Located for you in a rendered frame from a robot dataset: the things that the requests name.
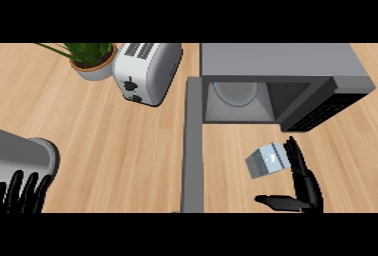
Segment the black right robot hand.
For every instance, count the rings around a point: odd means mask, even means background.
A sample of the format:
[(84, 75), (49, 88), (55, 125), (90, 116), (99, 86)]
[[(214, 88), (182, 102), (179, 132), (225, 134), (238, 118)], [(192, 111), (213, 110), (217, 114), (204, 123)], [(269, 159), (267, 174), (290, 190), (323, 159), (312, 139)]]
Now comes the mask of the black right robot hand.
[(254, 200), (275, 211), (294, 211), (307, 214), (323, 212), (323, 197), (321, 186), (312, 170), (307, 168), (301, 149), (294, 137), (284, 143), (297, 198), (287, 195), (257, 195)]

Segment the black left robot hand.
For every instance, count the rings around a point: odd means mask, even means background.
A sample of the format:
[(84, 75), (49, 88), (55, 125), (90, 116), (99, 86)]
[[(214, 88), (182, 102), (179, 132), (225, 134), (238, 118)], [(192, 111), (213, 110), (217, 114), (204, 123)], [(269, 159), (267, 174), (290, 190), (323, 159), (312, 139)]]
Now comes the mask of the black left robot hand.
[(0, 214), (39, 214), (43, 210), (52, 176), (46, 175), (39, 179), (39, 173), (34, 172), (27, 183), (22, 180), (24, 171), (18, 170), (10, 183), (0, 182)]

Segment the grey milk carton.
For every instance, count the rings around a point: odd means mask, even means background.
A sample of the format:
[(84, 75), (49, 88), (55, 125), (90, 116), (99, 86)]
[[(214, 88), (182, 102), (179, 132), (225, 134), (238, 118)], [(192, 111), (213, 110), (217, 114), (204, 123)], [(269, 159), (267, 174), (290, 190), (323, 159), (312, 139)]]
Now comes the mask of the grey milk carton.
[(245, 159), (251, 178), (257, 179), (291, 167), (279, 142), (260, 147)]

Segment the grey microwave door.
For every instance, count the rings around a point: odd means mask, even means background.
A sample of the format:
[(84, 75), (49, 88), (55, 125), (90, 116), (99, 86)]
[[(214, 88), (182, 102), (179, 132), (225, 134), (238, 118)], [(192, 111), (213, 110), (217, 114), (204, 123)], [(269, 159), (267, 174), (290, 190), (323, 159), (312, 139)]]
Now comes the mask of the grey microwave door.
[(180, 212), (204, 212), (202, 79), (199, 77), (189, 77), (186, 82)]

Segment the grey microwave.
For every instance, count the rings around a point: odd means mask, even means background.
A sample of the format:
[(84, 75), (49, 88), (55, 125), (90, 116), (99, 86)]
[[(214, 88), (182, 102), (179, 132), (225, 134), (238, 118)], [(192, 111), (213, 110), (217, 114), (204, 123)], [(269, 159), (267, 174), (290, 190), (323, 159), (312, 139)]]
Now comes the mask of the grey microwave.
[(204, 122), (315, 129), (374, 90), (352, 46), (204, 43)]

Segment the green potted plant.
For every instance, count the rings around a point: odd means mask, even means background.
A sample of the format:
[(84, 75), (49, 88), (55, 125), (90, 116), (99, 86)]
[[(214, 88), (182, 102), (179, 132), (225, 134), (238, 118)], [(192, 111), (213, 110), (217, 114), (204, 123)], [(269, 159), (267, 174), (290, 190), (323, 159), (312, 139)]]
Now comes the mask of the green potted plant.
[(101, 81), (112, 76), (114, 43), (64, 43), (58, 48), (39, 43), (39, 46), (68, 58), (72, 69), (86, 80)]

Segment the white toaster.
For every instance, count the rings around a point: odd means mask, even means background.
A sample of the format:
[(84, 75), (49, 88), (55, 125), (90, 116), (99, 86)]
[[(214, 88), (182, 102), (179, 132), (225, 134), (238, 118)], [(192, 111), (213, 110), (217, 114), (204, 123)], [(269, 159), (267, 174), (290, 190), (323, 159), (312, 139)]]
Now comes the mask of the white toaster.
[(166, 98), (183, 55), (180, 43), (124, 43), (112, 64), (126, 100), (157, 107)]

